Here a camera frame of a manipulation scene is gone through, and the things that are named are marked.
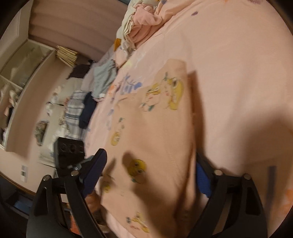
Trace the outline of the person's right hand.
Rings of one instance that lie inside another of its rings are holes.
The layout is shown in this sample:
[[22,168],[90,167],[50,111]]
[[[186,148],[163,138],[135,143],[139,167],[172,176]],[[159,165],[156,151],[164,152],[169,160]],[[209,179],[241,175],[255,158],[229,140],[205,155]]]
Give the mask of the person's right hand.
[[92,213],[92,216],[99,225],[106,225],[106,222],[102,216],[102,206],[100,203],[100,196],[96,193],[95,190],[92,193],[88,194],[85,198],[85,202]]

